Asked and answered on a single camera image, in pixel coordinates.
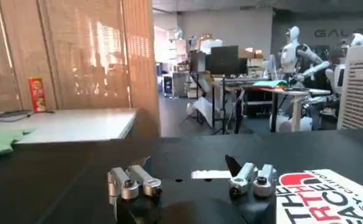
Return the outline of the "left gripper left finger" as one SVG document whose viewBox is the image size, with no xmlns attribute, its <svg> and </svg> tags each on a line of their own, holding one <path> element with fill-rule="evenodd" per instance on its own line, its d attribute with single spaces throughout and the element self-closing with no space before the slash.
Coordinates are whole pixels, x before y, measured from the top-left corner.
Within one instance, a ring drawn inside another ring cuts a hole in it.
<svg viewBox="0 0 363 224">
<path fill-rule="evenodd" d="M 107 174 L 108 195 L 133 200 L 142 191 L 147 197 L 158 197 L 162 192 L 162 181 L 148 173 L 150 167 L 150 156 L 134 160 L 125 170 L 113 167 Z"/>
</svg>

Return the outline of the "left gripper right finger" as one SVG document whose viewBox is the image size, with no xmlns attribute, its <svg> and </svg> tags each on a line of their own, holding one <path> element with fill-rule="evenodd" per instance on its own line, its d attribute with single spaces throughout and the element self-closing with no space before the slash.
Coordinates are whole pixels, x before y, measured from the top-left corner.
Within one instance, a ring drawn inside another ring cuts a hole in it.
<svg viewBox="0 0 363 224">
<path fill-rule="evenodd" d="M 254 163 L 246 162 L 241 166 L 234 157 L 225 155 L 225 162 L 230 171 L 229 179 L 231 197 L 240 197 L 252 190 L 257 197 L 270 197 L 276 190 L 277 170 L 271 164 L 262 169 Z"/>
</svg>

